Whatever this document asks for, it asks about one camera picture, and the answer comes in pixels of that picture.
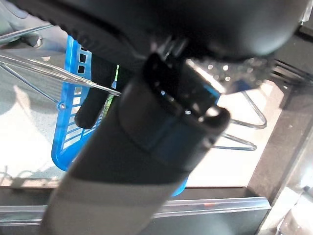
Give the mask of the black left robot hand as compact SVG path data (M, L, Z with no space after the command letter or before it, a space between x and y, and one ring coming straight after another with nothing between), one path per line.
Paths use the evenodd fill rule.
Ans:
M228 127L306 0L16 0L134 73L54 192L43 235L135 235Z

